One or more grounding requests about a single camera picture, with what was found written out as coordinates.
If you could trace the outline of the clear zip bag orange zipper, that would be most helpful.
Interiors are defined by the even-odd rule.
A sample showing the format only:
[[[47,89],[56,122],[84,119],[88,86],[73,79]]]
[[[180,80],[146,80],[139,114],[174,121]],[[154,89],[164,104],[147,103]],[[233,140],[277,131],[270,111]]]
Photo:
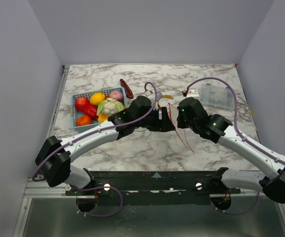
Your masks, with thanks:
[[[168,104],[169,118],[175,126],[174,138],[176,140],[174,151],[181,156],[201,157],[204,152],[200,150],[202,145],[201,138],[190,128],[178,128],[178,108],[172,103]]]

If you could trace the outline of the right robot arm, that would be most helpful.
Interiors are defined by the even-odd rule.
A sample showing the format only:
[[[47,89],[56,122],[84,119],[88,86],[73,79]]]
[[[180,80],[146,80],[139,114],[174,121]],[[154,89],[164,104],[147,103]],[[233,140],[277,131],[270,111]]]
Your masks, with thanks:
[[[258,168],[257,171],[224,171],[212,180],[212,189],[223,193],[229,189],[263,192],[277,203],[285,203],[285,156],[278,154],[237,129],[221,115],[208,115],[199,100],[189,97],[178,105],[178,127],[189,128],[201,138],[224,146]]]

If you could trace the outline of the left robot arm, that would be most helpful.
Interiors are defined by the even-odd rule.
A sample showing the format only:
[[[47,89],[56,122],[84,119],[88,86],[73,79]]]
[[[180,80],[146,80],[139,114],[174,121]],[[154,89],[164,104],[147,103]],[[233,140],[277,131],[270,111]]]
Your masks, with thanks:
[[[145,96],[138,96],[130,106],[99,125],[78,135],[58,139],[48,137],[39,151],[35,163],[37,174],[41,173],[48,186],[66,183],[77,187],[83,195],[93,192],[94,183],[86,169],[72,166],[72,162],[84,153],[105,143],[117,141],[134,132],[146,128],[152,132],[170,132],[176,128],[170,120],[166,107],[156,109],[156,102]]]

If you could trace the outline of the clear plastic parts box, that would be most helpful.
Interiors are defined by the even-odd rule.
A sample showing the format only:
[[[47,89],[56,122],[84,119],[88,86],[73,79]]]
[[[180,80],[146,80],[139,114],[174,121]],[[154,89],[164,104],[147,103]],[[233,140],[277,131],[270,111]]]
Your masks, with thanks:
[[[221,110],[235,108],[234,96],[228,87],[214,86],[209,83],[201,85],[200,102],[203,106]]]

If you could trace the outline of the red black utility knife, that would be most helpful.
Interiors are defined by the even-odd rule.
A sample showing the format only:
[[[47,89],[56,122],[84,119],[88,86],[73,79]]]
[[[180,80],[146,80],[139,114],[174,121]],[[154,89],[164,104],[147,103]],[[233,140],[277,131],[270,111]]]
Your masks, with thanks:
[[[128,84],[126,83],[126,81],[124,79],[120,79],[120,84],[125,90],[126,97],[129,99],[133,99],[134,98],[133,92],[128,86]]]

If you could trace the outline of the purple onion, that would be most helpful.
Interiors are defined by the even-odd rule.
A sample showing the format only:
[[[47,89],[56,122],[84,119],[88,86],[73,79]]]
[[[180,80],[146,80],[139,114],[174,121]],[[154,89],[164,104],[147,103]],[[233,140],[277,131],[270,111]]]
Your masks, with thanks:
[[[115,99],[119,102],[121,102],[124,98],[123,93],[119,90],[113,90],[110,94],[109,94],[109,98]]]

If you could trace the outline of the white green cauliflower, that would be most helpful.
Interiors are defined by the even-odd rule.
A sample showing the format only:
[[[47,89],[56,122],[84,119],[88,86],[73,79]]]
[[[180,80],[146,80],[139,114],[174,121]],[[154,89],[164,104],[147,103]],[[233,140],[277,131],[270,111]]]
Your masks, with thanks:
[[[97,107],[97,115],[104,114],[111,116],[125,109],[125,106],[113,98],[107,98],[102,101]]]

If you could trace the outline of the yellow bell pepper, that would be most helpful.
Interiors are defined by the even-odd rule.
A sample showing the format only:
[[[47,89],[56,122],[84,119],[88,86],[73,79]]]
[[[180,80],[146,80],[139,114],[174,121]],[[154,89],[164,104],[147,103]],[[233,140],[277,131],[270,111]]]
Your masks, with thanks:
[[[102,122],[106,121],[108,118],[109,118],[109,115],[99,113],[97,121],[98,121],[98,123],[102,123]]]

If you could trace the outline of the yellow orange fruit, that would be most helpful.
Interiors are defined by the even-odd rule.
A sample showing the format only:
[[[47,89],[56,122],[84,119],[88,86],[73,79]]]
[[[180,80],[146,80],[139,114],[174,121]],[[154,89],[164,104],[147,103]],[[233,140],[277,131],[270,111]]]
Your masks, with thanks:
[[[98,106],[105,99],[106,99],[106,96],[103,93],[96,92],[90,97],[89,102],[90,104],[94,106]]]

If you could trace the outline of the red bell pepper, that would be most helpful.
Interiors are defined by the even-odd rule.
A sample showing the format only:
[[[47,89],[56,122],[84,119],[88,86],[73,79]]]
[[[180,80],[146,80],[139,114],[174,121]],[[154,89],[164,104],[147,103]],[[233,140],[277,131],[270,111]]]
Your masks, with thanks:
[[[83,108],[83,113],[89,116],[92,120],[97,119],[97,107],[92,104],[87,104]]]

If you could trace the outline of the red apple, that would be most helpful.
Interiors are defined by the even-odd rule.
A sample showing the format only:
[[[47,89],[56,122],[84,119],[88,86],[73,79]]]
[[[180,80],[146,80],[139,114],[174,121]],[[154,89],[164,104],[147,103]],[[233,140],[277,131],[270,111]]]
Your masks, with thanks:
[[[86,97],[78,97],[75,101],[75,108],[77,111],[84,111],[84,108],[89,104],[89,100]]]

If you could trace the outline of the yellow handled pliers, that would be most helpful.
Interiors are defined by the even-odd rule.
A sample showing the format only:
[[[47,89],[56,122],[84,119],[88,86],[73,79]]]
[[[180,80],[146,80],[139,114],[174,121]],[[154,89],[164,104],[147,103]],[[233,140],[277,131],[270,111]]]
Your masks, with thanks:
[[[173,96],[170,96],[170,95],[159,95],[158,96],[158,99],[157,99],[157,106],[159,109],[161,109],[161,105],[160,105],[160,100],[163,99],[163,98],[166,98],[166,99],[174,99]]]

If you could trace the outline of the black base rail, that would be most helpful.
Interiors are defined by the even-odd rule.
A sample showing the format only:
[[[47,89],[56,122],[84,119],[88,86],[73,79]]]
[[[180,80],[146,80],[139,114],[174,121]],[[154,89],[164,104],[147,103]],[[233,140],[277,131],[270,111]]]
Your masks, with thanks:
[[[82,204],[123,205],[209,205],[210,196],[238,194],[226,187],[218,171],[93,171],[85,191],[75,187],[66,192]]]

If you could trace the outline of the aluminium frame rail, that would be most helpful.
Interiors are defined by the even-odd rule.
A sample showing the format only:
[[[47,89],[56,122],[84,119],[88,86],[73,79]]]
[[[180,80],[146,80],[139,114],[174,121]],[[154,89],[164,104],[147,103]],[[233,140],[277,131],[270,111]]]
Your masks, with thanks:
[[[62,95],[64,92],[67,76],[69,72],[69,65],[63,66],[63,74],[60,80],[60,86],[55,100],[55,105],[51,115],[50,124],[46,136],[50,136],[54,131],[55,121],[58,115],[58,109],[61,103]],[[25,227],[29,217],[30,209],[33,203],[33,199],[37,198],[64,198],[64,187],[59,186],[58,188],[48,187],[45,181],[33,182],[30,178],[27,180],[23,200],[20,207],[20,212],[17,218],[15,230],[13,233],[14,237],[23,237],[25,235]]]

